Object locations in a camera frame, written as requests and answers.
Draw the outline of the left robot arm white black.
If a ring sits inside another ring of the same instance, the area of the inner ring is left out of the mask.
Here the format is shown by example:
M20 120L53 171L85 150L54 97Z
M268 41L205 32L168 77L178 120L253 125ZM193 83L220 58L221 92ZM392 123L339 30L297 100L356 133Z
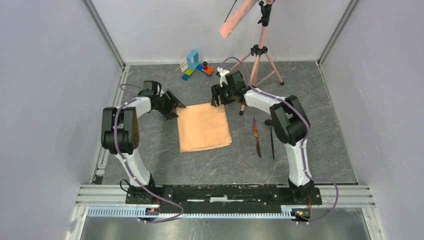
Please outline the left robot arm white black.
M152 111L161 113L167 120L175 119L179 117L177 109L186 107L171 90L164 91L158 81L145 80L140 91L129 101L102 110L101 146L120 161L128 175L129 185L140 187L137 196L145 204L156 200L157 190L138 150L138 119Z

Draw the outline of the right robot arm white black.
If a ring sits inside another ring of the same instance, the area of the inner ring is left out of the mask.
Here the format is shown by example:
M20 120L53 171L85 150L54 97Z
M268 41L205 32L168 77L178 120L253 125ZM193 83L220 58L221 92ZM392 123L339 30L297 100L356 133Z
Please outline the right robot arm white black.
M240 71L219 67L218 84L211 86L211 105L219 107L239 103L259 109L271 117L271 126L278 140L284 144L289 163L289 199L302 204L314 189L307 159L307 137L310 122L299 99L267 93L256 86L247 86Z

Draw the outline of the peach cloth napkin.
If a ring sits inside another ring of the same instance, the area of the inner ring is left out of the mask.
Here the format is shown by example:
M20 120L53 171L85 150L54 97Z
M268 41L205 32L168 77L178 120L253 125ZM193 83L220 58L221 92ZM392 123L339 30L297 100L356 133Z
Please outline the peach cloth napkin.
M224 105L189 105L186 108L177 108L176 113L181 153L211 150L232 143Z

